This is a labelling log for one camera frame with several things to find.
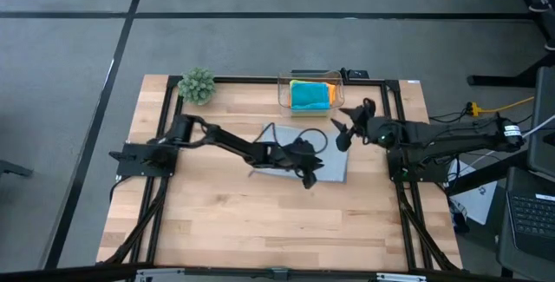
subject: succulent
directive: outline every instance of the succulent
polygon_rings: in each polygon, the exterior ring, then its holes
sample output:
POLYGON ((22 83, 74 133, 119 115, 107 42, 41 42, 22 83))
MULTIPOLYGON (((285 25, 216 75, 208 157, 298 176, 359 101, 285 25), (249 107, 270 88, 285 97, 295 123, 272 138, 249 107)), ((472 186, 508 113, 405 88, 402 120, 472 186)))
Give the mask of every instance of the succulent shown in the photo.
POLYGON ((177 86, 184 102, 197 105, 207 104, 216 93, 214 74, 208 69, 194 68, 183 73, 177 86))

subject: laptop keyboard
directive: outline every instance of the laptop keyboard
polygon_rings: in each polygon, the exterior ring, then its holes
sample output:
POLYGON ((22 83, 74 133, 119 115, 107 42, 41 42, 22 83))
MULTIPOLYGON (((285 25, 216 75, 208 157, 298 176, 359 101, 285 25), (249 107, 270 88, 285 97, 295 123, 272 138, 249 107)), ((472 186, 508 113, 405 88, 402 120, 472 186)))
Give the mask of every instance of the laptop keyboard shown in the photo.
POLYGON ((510 194, 509 198, 514 231, 555 238, 554 201, 516 194, 510 194))

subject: wooden table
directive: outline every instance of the wooden table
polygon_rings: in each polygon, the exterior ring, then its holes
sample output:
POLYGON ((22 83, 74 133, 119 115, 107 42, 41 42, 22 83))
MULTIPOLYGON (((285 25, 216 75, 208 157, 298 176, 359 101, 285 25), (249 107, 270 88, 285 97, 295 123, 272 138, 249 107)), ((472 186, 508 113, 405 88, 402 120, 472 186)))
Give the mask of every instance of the wooden table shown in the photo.
MULTIPOLYGON (((143 143, 155 137, 167 78, 145 76, 129 132, 131 142, 143 143)), ((428 121, 420 83, 400 81, 400 84, 407 120, 428 121)), ((184 105, 182 112, 202 115, 208 122, 248 141, 254 140, 262 125, 270 121, 324 131, 333 128, 325 118, 281 116, 277 86, 273 84, 218 83, 217 91, 209 104, 184 105)), ((174 90, 170 112, 174 110, 176 94, 174 90)), ((364 97, 371 98, 376 102, 376 115, 383 115, 379 88, 345 86, 345 97, 346 108, 360 105, 364 97)), ((392 106, 395 103, 392 95, 389 102, 392 106)), ((335 117, 348 121, 347 115, 335 117)), ((195 130, 192 140, 199 136, 200 131, 195 130)), ((353 140, 347 182, 317 183, 310 190, 305 190, 300 180, 264 174, 249 176, 250 171, 251 167, 237 155, 221 148, 205 146, 181 151, 166 197, 155 264, 408 269, 399 207, 384 149, 353 140)), ((98 260, 111 256, 135 226, 145 180, 133 178, 116 188, 98 260)), ((420 183, 419 187, 427 229, 441 250, 460 267, 445 195, 431 183, 420 183)), ((422 266, 414 229, 412 237, 417 264, 422 266)), ((140 260, 145 258, 148 238, 147 229, 140 260)))

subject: white cable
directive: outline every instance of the white cable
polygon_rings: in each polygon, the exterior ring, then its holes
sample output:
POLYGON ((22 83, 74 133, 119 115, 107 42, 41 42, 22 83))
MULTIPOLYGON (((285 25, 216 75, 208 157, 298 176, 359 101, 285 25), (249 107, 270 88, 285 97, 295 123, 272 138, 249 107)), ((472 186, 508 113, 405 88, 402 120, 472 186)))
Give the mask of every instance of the white cable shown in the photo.
MULTIPOLYGON (((549 118, 547 119, 547 121, 544 121, 544 122, 540 123, 536 128, 534 128, 534 129, 528 131, 528 132, 525 133, 522 137, 523 137, 523 138, 526 138, 526 137, 529 136, 530 134, 535 133, 536 131, 540 130, 543 126, 545 126, 547 123, 549 123, 549 121, 552 121, 553 119, 555 119, 555 115, 549 117, 549 118)), ((469 165, 467 165, 466 167, 464 167, 463 169, 461 169, 461 172, 464 172, 465 170, 467 170, 467 168, 471 167, 471 166, 474 165, 475 163, 477 163, 477 162, 479 162, 479 161, 485 159, 487 156, 489 156, 489 155, 491 155, 491 154, 493 154, 493 153, 495 153, 495 152, 496 152, 496 151, 489 151, 489 152, 487 152, 487 154, 484 154, 484 155, 480 156, 479 158, 476 159, 476 161, 471 162, 469 165)))

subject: clear plastic container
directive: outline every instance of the clear plastic container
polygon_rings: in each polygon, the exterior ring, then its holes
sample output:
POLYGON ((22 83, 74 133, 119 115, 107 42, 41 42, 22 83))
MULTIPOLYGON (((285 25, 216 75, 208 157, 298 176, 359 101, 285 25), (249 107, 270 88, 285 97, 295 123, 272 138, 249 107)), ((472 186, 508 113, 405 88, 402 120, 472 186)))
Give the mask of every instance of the clear plastic container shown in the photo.
POLYGON ((345 103, 343 93, 343 79, 338 71, 326 73, 280 73, 277 77, 277 98, 281 106, 281 114, 290 117, 331 117, 345 103), (330 103, 329 109, 293 109, 291 108, 291 86, 292 80, 303 82, 325 82, 335 86, 334 101, 330 103))

